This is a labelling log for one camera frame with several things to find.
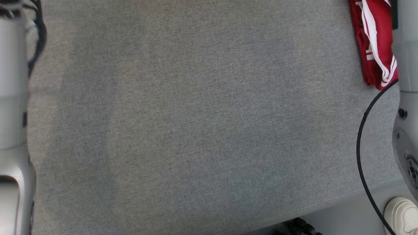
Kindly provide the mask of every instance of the shoe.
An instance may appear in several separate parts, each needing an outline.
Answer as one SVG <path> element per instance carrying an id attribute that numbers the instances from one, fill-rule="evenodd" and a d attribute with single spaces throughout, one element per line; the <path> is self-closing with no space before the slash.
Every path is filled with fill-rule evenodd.
<path id="1" fill-rule="evenodd" d="M 418 235 L 418 207 L 404 198 L 396 197 L 388 202 L 383 213 L 396 235 Z"/>

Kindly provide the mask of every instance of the black wire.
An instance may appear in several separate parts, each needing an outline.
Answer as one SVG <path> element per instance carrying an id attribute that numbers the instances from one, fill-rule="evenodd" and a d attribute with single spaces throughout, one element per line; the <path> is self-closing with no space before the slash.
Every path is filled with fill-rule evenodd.
<path id="1" fill-rule="evenodd" d="M 360 179 L 362 180 L 363 183 L 363 187 L 364 190 L 366 191 L 367 197 L 370 200 L 370 203 L 372 204 L 374 210 L 376 211 L 376 214 L 379 216 L 380 220 L 382 221 L 382 223 L 384 224 L 384 226 L 387 228 L 387 230 L 389 231 L 389 233 L 391 235 L 396 235 L 395 232 L 392 230 L 392 228 L 389 226 L 389 224 L 387 223 L 387 221 L 385 220 L 385 217 L 383 217 L 382 213 L 380 212 L 379 208 L 377 207 L 375 201 L 373 200 L 372 194 L 370 193 L 369 187 L 367 187 L 367 183 L 366 180 L 364 179 L 364 174 L 363 174 L 363 169 L 362 169 L 362 163 L 361 163 L 361 159 L 360 159 L 360 141 L 362 139 L 362 132 L 363 132 L 363 127 L 364 127 L 364 123 L 366 123 L 366 119 L 367 116 L 369 115 L 370 110 L 372 110 L 373 105 L 375 105 L 376 101 L 387 91 L 389 90 L 389 88 L 391 88 L 395 83 L 397 83 L 398 81 L 394 81 L 392 82 L 390 85 L 388 85 L 387 87 L 385 87 L 381 92 L 379 92 L 376 97 L 372 100 L 372 102 L 370 103 L 369 107 L 367 108 L 366 112 L 364 113 L 362 122 L 360 123 L 360 127 L 359 127 L 359 133 L 357 134 L 357 146 L 356 146 L 356 154 L 357 154 L 357 166 L 359 168 L 359 174 L 360 174 Z"/>
<path id="2" fill-rule="evenodd" d="M 36 8 L 33 6 L 29 6 L 29 5 L 24 5 L 24 7 L 35 11 L 36 18 L 33 22 L 36 24 L 38 28 L 38 41 L 36 42 L 35 54 L 33 55 L 33 58 L 28 63 L 29 78 L 32 75 L 36 61 L 39 59 L 39 57 L 41 56 L 45 48 L 46 35 L 47 35 L 46 26 L 45 26 L 45 23 L 43 22 L 41 0 L 31 0 L 31 2 L 36 6 Z"/>

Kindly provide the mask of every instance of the white robotic arm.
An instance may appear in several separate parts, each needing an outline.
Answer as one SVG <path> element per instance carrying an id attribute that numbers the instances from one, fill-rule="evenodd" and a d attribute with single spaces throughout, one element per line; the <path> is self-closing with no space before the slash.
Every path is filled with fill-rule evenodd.
<path id="1" fill-rule="evenodd" d="M 393 127 L 399 169 L 418 199 L 418 1 L 393 1 L 393 46 L 398 61 L 400 103 Z"/>
<path id="2" fill-rule="evenodd" d="M 1 235 L 31 233 L 36 191 L 36 173 L 26 145 L 28 68 L 31 65 L 28 66 L 27 60 L 26 19 L 22 7 L 20 0 L 0 0 Z"/>

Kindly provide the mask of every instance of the gray fabric surface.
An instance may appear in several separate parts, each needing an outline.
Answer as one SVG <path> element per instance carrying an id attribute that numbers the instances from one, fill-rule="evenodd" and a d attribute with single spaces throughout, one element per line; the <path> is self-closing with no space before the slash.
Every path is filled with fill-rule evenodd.
<path id="1" fill-rule="evenodd" d="M 239 234 L 362 192 L 376 95 L 346 0 L 44 0 L 35 235 Z M 397 88 L 364 130 L 396 184 Z"/>

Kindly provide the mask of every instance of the red garment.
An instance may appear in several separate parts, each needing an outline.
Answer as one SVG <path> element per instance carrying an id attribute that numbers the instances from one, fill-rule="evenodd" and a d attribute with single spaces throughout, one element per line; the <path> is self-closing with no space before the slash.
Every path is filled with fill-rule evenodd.
<path id="1" fill-rule="evenodd" d="M 392 18 L 389 0 L 349 0 L 367 85 L 382 90 L 398 79 L 392 54 Z"/>

